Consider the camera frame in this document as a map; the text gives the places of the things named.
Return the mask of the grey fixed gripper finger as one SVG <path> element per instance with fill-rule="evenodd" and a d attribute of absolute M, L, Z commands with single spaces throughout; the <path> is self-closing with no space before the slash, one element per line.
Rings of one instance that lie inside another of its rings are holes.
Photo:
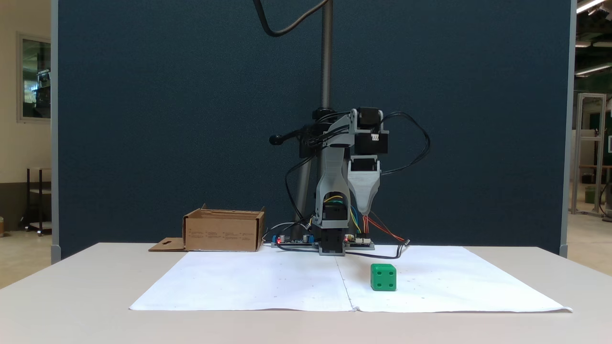
<path fill-rule="evenodd" d="M 380 187 L 380 178 L 348 178 L 348 183 L 359 213 L 368 216 Z"/>

